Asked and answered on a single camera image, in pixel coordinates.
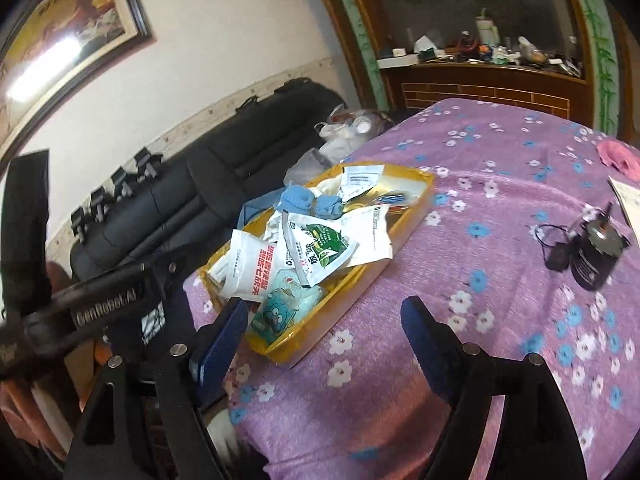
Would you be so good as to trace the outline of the pink cloth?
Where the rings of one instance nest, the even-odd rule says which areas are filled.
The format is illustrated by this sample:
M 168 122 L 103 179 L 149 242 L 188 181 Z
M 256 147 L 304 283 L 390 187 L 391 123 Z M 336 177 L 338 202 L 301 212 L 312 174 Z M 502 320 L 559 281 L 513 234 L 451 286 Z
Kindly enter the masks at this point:
M 603 165 L 614 168 L 631 181 L 640 182 L 640 155 L 636 148 L 606 139 L 597 145 L 597 152 Z

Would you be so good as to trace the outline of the yellow taped foam tray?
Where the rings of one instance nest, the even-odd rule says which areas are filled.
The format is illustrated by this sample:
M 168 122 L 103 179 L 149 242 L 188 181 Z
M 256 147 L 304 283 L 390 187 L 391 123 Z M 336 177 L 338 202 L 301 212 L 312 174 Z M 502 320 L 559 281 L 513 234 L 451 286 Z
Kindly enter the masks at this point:
M 250 348 L 293 367 L 346 314 L 430 212 L 436 177 L 382 162 L 339 164 L 307 188 L 336 220 L 268 209 L 198 270 L 209 296 L 256 304 Z

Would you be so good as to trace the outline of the white tumbler cup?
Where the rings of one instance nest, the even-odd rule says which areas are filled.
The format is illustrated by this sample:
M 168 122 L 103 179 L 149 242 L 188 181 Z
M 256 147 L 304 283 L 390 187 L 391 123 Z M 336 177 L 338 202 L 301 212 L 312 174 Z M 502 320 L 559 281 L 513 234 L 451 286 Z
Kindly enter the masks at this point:
M 488 18 L 486 9 L 481 8 L 480 14 L 475 17 L 475 24 L 480 36 L 480 43 L 488 47 L 498 47 L 500 44 L 500 36 L 498 28 L 492 18 Z

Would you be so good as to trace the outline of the wooden cabinet with clutter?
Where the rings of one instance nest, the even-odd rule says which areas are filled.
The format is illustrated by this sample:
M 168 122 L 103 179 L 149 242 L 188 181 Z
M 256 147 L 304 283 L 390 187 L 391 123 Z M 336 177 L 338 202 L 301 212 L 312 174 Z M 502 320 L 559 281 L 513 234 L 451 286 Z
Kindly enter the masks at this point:
M 364 105 L 486 98 L 629 139 L 627 31 L 610 0 L 322 0 Z M 485 8 L 500 44 L 480 43 Z

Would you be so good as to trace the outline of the blue knitted sock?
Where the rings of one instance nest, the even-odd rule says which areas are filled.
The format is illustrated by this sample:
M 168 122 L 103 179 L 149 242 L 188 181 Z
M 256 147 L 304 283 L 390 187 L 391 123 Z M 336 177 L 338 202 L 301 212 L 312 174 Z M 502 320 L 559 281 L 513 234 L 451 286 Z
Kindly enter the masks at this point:
M 316 195 L 310 188 L 290 184 L 280 195 L 274 209 L 280 212 L 336 220 L 343 214 L 343 202 L 338 196 Z

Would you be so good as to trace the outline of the clear plastic bag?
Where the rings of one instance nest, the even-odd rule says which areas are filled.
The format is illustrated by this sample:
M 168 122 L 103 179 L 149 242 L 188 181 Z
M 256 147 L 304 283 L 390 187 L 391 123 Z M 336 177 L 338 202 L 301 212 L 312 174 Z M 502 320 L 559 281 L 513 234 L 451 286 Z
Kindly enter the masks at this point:
M 304 185 L 344 162 L 372 139 L 380 136 L 393 119 L 380 110 L 351 110 L 339 105 L 324 122 L 314 125 L 322 143 L 306 151 L 285 173 L 283 184 Z

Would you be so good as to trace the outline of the black leather sofa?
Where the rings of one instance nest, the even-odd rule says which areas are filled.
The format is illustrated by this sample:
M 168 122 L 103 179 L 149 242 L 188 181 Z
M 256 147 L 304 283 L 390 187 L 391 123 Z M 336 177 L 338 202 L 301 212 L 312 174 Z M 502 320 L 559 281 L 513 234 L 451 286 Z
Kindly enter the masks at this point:
M 223 245 L 242 206 L 277 190 L 286 172 L 321 144 L 319 122 L 343 105 L 333 90 L 308 78 L 286 82 L 265 99 L 249 98 L 235 113 L 160 163 L 158 175 L 107 208 L 70 250 L 74 278 L 194 245 L 197 268 Z

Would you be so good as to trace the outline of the blue cloth on sofa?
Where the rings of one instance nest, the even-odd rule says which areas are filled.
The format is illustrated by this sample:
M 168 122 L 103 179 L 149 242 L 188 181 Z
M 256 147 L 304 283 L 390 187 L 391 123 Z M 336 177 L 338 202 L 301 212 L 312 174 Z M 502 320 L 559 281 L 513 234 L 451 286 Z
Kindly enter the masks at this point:
M 264 195 L 253 198 L 245 202 L 239 212 L 238 223 L 236 227 L 242 230 L 250 220 L 254 219 L 258 214 L 266 211 L 274 206 L 284 192 L 284 188 L 277 188 Z

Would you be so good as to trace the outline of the green white snack pouch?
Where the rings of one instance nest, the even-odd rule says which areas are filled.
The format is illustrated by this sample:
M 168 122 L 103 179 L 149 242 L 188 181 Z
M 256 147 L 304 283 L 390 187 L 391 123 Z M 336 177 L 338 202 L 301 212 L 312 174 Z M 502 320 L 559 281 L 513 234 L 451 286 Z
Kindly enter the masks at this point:
M 337 221 L 284 212 L 281 224 L 286 249 L 305 287 L 319 285 L 341 269 L 358 246 Z

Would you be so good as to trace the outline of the white paper manual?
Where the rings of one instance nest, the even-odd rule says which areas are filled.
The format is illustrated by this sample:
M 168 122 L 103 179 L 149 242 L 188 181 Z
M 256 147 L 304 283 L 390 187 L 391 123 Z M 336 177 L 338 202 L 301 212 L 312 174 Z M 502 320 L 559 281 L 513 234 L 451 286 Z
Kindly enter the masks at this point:
M 640 191 L 638 188 L 622 181 L 608 178 L 617 200 L 622 207 L 623 215 L 634 232 L 634 237 L 640 243 Z

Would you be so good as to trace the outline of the white label sheet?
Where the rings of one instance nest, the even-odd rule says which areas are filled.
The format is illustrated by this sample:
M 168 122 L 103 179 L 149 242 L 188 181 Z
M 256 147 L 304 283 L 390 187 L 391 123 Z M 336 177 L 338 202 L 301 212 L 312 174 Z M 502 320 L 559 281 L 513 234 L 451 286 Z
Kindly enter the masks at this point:
M 345 166 L 341 175 L 341 183 L 337 195 L 343 203 L 369 192 L 381 179 L 383 165 Z

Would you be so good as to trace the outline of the teal cartoon packet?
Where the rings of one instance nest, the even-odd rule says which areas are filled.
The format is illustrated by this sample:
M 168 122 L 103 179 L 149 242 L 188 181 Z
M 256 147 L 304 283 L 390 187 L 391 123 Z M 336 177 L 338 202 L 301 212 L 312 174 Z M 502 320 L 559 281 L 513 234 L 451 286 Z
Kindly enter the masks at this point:
M 326 293 L 319 285 L 305 287 L 294 270 L 280 270 L 250 329 L 266 344 L 273 344 L 290 327 L 306 318 Z

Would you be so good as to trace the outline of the white red-text pouch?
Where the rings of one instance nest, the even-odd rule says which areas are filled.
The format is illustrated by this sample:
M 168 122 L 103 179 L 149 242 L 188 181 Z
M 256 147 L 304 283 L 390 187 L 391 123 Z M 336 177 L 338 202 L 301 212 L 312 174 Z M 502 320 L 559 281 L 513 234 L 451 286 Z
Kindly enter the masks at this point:
M 221 297 L 262 302 L 278 272 L 287 267 L 283 242 L 269 243 L 249 232 L 234 230 L 229 249 L 206 264 L 205 274 L 220 287 Z

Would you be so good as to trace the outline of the purple floral tablecloth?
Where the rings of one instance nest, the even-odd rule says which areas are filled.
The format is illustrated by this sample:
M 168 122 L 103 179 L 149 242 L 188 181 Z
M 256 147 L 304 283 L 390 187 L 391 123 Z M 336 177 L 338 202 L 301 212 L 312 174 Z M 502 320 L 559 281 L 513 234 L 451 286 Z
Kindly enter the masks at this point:
M 563 226 L 612 207 L 602 132 L 541 112 L 450 99 L 366 144 L 363 162 L 431 171 L 432 210 L 344 318 L 290 370 L 243 349 L 208 431 L 243 479 L 413 479 L 447 417 L 400 325 L 419 296 L 493 356 L 538 352 L 561 389 L 587 474 L 639 428 L 639 248 L 597 292 L 544 265 Z

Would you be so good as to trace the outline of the framed painting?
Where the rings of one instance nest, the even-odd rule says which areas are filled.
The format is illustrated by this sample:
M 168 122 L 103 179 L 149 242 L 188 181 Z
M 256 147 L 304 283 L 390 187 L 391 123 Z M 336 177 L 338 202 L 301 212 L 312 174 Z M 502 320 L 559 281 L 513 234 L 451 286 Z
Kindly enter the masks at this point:
M 26 0 L 1 26 L 1 163 L 152 32 L 140 0 Z

